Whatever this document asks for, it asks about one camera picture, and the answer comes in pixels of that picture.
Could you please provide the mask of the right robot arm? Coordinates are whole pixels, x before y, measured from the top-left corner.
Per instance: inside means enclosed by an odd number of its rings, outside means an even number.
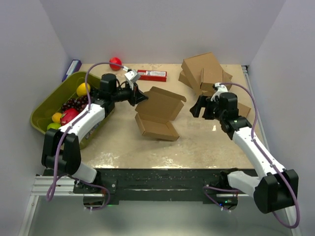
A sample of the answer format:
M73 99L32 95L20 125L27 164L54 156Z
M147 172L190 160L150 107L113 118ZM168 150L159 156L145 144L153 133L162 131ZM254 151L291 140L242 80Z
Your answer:
M239 115L237 95L222 92L215 98L201 95L190 109L193 117L218 120L221 129L243 151L254 167L257 177L234 169L219 181L224 193L238 189L251 196L260 210L267 214L297 204L298 174L287 170L262 145L251 123Z

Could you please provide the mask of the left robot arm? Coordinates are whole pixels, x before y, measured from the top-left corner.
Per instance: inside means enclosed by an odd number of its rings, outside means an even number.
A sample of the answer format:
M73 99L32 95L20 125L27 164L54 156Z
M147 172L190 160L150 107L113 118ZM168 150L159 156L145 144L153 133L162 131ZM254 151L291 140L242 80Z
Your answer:
M97 170L81 160L80 142L100 125L115 108L117 102L128 101L130 105L145 101L148 97L138 88L140 75L135 70L125 73L125 86L117 85L114 74L104 74L99 88L92 93L92 101L68 124L59 129L49 129L44 136L41 163L44 167L84 181L91 193L102 187Z

